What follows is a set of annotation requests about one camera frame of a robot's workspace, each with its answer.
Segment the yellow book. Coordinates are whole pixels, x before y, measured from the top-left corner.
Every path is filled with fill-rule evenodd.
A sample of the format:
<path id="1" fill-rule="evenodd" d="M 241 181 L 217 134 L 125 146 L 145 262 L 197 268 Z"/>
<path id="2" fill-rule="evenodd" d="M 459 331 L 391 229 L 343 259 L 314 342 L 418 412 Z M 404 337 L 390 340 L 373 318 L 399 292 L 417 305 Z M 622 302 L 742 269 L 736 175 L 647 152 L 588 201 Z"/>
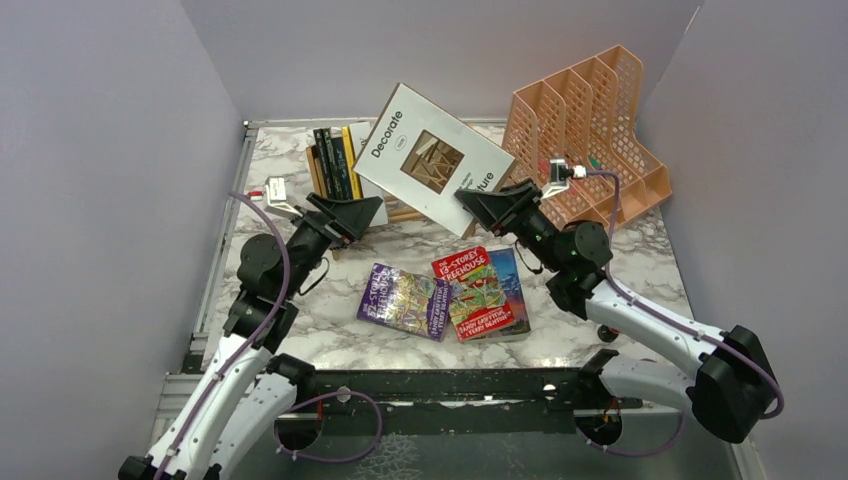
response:
<path id="1" fill-rule="evenodd" d="M 351 130 L 349 126 L 344 126 L 342 129 L 342 141 L 344 146 L 345 160 L 347 164 L 347 170 L 350 178 L 350 184 L 352 188 L 352 195 L 354 199 L 361 199 L 363 197 L 362 187 L 360 184 L 360 180 L 356 172 L 354 171 L 355 165 L 355 151 L 354 144 L 351 135 Z"/>

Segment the green alice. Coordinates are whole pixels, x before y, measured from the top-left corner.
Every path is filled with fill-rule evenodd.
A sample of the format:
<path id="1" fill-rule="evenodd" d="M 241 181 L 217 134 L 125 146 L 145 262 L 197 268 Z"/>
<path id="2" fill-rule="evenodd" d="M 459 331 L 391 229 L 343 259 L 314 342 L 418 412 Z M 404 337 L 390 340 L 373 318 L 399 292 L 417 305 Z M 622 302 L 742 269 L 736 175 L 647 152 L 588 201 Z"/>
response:
<path id="1" fill-rule="evenodd" d="M 330 165 L 330 172 L 333 178 L 334 188 L 336 190 L 336 198 L 338 200 L 347 200 L 348 195 L 345 188 L 342 171 L 339 167 L 338 157 L 336 155 L 335 145 L 333 144 L 331 130 L 329 128 L 324 128 L 322 132 L 324 136 L 325 150 L 327 151 L 328 156 L 328 163 Z"/>

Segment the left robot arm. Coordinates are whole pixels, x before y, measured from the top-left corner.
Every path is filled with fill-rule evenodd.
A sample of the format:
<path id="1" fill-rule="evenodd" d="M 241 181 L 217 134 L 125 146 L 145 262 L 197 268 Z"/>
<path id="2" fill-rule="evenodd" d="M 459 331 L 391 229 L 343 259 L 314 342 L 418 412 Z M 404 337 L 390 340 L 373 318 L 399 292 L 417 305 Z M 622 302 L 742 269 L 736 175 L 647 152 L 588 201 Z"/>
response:
<path id="1" fill-rule="evenodd" d="M 174 422 L 142 456 L 129 456 L 120 479 L 227 479 L 281 414 L 314 398 L 314 367 L 278 353 L 299 309 L 292 300 L 331 249 L 361 239 L 378 197 L 330 200 L 311 193 L 311 209 L 285 205 L 294 233 L 284 238 L 269 214 L 242 202 L 268 231 L 247 240 L 231 304 L 213 357 Z"/>

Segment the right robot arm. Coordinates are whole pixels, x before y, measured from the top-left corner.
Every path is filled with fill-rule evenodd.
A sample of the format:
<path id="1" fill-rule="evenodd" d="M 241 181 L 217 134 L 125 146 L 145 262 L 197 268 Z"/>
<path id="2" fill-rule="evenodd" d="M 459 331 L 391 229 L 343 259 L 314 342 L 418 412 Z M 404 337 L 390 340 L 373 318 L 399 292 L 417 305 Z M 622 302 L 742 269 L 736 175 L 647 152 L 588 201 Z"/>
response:
<path id="1" fill-rule="evenodd" d="M 557 307 L 609 327 L 666 359 L 597 355 L 577 380 L 579 398 L 600 407 L 636 398 L 679 410 L 720 440 L 738 444 L 785 401 L 759 337 L 699 323 L 665 309 L 616 282 L 608 271 L 611 240 L 596 221 L 558 228 L 541 211 L 541 190 L 525 180 L 499 192 L 460 189 L 462 208 L 486 231 L 512 234 L 553 272 L 546 286 Z"/>

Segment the purple 52-storey treehouse book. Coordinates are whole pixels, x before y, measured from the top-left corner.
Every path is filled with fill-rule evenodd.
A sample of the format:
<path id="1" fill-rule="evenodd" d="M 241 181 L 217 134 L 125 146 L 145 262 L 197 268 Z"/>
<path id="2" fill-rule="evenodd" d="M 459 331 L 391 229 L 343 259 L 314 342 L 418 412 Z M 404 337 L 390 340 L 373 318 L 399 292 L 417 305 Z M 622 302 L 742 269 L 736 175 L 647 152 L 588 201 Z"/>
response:
<path id="1" fill-rule="evenodd" d="M 451 298 L 452 288 L 443 279 L 374 263 L 356 318 L 440 342 Z"/>

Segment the red 13-storey treehouse book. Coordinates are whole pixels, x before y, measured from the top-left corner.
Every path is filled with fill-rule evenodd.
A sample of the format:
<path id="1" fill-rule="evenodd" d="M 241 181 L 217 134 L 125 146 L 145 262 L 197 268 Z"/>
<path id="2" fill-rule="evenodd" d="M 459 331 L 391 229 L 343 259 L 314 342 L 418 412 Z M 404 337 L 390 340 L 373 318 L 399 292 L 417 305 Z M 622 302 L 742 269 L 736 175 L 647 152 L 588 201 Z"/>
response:
<path id="1" fill-rule="evenodd" d="M 438 279 L 451 287 L 450 320 L 460 343 L 517 321 L 487 250 L 475 246 L 431 263 Z"/>

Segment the floral little women book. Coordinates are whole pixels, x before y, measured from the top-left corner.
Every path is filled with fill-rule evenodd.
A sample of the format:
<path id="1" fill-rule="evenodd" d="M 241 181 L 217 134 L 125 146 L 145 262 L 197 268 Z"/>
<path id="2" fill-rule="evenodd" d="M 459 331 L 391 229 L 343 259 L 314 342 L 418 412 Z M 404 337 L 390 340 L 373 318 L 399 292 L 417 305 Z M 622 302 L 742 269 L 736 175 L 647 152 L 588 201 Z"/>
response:
<path id="1" fill-rule="evenodd" d="M 344 141 L 341 137 L 332 137 L 331 144 L 336 161 L 336 177 L 340 183 L 341 196 L 344 200 L 353 200 L 354 191 L 345 153 Z"/>

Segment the black moon and sixpence book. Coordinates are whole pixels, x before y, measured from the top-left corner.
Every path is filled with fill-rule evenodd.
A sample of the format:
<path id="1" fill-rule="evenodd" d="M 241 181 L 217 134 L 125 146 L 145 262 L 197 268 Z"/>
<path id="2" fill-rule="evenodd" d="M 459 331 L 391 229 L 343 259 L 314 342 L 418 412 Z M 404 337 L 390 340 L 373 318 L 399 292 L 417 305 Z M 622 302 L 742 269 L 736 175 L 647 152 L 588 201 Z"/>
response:
<path id="1" fill-rule="evenodd" d="M 332 162 L 329 159 L 329 153 L 326 147 L 324 130 L 317 128 L 313 130 L 315 146 L 318 152 L 320 168 L 324 179 L 326 197 L 332 200 L 338 199 L 338 191 L 336 189 L 332 176 Z"/>

